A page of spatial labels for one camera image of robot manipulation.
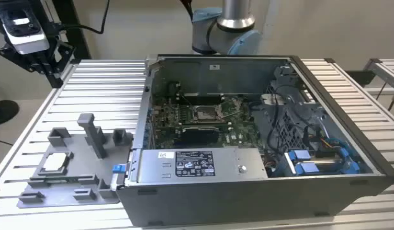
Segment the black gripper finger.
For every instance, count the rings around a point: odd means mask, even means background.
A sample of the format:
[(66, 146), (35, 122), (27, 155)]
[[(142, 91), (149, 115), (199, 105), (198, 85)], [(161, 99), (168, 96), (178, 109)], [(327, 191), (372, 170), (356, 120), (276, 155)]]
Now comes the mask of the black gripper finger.
[(53, 54), (47, 51), (38, 51), (30, 54), (18, 54), (14, 47), (5, 44), (0, 48), (0, 56), (15, 64), (27, 72), (37, 72), (45, 75), (53, 87)]
[(53, 58), (54, 58), (54, 65), (53, 65), (53, 76), (54, 76), (54, 86), (53, 88), (59, 88), (62, 85), (61, 80), (61, 73), (70, 61), (71, 55), (74, 53), (75, 48), (67, 43), (61, 40), (57, 40)]

